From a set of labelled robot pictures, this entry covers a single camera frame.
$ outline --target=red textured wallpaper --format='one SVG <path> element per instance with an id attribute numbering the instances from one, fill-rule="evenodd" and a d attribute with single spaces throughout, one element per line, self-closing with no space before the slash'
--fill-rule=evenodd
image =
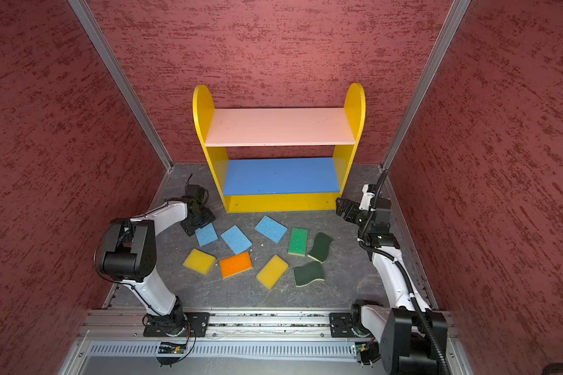
<path id="1" fill-rule="evenodd" d="M 164 168 L 66 0 L 0 1 L 0 375 L 53 374 Z"/>
<path id="2" fill-rule="evenodd" d="M 391 168 L 476 375 L 563 361 L 563 1 L 473 1 Z"/>
<path id="3" fill-rule="evenodd" d="M 192 93 L 219 108 L 341 107 L 360 82 L 367 118 L 355 162 L 382 161 L 451 0 L 89 0 L 174 161 L 205 161 Z M 330 156 L 329 147 L 230 157 Z"/>

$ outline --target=toy shelf unit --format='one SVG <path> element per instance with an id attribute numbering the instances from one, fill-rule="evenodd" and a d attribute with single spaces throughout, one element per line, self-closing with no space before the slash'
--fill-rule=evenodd
<path id="1" fill-rule="evenodd" d="M 216 109 L 194 90 L 194 123 L 229 213 L 336 208 L 365 122 L 365 92 L 348 89 L 344 108 Z M 335 145 L 331 158 L 229 160 L 227 147 Z"/>

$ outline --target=green sponge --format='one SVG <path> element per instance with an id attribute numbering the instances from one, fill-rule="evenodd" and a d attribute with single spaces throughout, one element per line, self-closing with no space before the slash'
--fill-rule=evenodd
<path id="1" fill-rule="evenodd" d="M 307 252 L 307 237 L 308 229 L 292 228 L 290 247 L 288 247 L 287 253 L 303 257 Z"/>
<path id="2" fill-rule="evenodd" d="M 333 241 L 330 236 L 324 233 L 317 233 L 313 248 L 308 252 L 308 257 L 323 263 L 327 256 L 330 255 L 330 244 Z"/>
<path id="3" fill-rule="evenodd" d="M 319 262 L 310 262 L 305 266 L 293 268 L 296 286 L 309 285 L 315 280 L 325 280 L 323 266 Z"/>

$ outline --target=corrugated black cable conduit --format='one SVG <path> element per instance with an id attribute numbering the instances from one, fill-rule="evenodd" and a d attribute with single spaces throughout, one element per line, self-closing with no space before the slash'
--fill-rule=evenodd
<path id="1" fill-rule="evenodd" d="M 442 349 L 440 349 L 440 343 L 438 342 L 438 339 L 436 338 L 436 336 L 432 332 L 432 327 L 430 326 L 428 319 L 426 319 L 426 316 L 423 313 L 423 311 L 421 311 L 421 308 L 419 307 L 419 303 L 417 303 L 417 298 L 415 298 L 415 296 L 414 296 L 415 292 L 413 290 L 413 285 L 411 284 L 411 279 L 409 278 L 409 274 L 406 272 L 405 268 L 402 266 L 402 264 L 400 264 L 400 262 L 394 261 L 395 260 L 394 256 L 392 256 L 391 254 L 389 254 L 389 253 L 387 253 L 383 250 L 378 250 L 376 248 L 367 246 L 364 242 L 365 240 L 364 240 L 363 236 L 367 232 L 367 228 L 369 227 L 369 224 L 373 220 L 373 213 L 375 212 L 375 210 L 378 207 L 378 197 L 381 194 L 383 183 L 386 181 L 386 177 L 388 177 L 388 169 L 384 169 L 382 171 L 382 174 L 380 174 L 380 176 L 378 178 L 378 182 L 376 184 L 376 189 L 375 189 L 375 195 L 373 196 L 373 199 L 372 199 L 372 202 L 371 202 L 371 205 L 370 205 L 371 209 L 369 210 L 369 213 L 367 215 L 367 219 L 365 220 L 364 225 L 359 227 L 359 230 L 358 230 L 358 233 L 357 233 L 358 244 L 364 250 L 371 251 L 373 253 L 377 253 L 377 254 L 385 256 L 386 258 L 388 258 L 392 262 L 394 262 L 395 266 L 398 267 L 398 270 L 400 271 L 402 278 L 405 280 L 407 291 L 409 292 L 410 295 L 413 295 L 413 297 L 411 297 L 411 303 L 413 304 L 413 307 L 415 308 L 415 315 L 417 316 L 417 320 L 419 322 L 419 325 L 421 326 L 421 329 L 423 330 L 423 333 L 426 335 L 428 340 L 430 340 L 430 343 L 432 345 L 432 349 L 435 351 L 436 357 L 438 358 L 438 367 L 440 369 L 440 373 L 444 374 L 444 375 L 450 375 L 450 368 L 449 368 L 448 362 L 446 361 L 446 356 L 444 355 Z"/>

